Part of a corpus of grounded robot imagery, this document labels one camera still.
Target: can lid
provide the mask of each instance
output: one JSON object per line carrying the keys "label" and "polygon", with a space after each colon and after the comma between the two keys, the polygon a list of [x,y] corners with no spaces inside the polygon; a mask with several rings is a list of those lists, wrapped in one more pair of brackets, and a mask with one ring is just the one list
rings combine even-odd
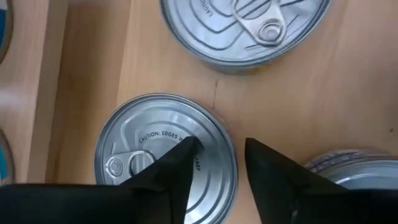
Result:
{"label": "can lid", "polygon": [[219,65],[249,66],[300,42],[331,0],[165,0],[167,25],[186,48]]}
{"label": "can lid", "polygon": [[374,149],[337,149],[305,165],[347,189],[398,189],[398,160]]}
{"label": "can lid", "polygon": [[398,189],[398,161],[361,161],[325,170],[320,175],[347,189]]}
{"label": "can lid", "polygon": [[111,115],[96,145],[97,183],[124,182],[187,136],[196,136],[204,150],[193,164],[185,223],[219,223],[236,194],[234,148],[225,129],[209,112],[180,96],[139,96]]}

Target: tin can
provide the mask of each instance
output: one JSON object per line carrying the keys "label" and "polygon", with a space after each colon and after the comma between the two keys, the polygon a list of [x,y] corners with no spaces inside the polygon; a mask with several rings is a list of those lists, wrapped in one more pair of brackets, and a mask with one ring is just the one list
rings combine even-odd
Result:
{"label": "tin can", "polygon": [[347,189],[398,189],[398,160],[386,152],[339,149],[305,167]]}
{"label": "tin can", "polygon": [[0,0],[0,62],[6,56],[12,35],[12,1]]}
{"label": "tin can", "polygon": [[195,157],[185,223],[222,222],[238,184],[233,143],[212,114],[181,96],[139,96],[110,116],[95,149],[97,184],[124,182],[187,136],[196,136],[204,150]]}
{"label": "tin can", "polygon": [[14,182],[14,166],[9,145],[0,130],[0,186]]}
{"label": "tin can", "polygon": [[301,42],[331,0],[160,0],[171,33],[226,73],[256,68]]}

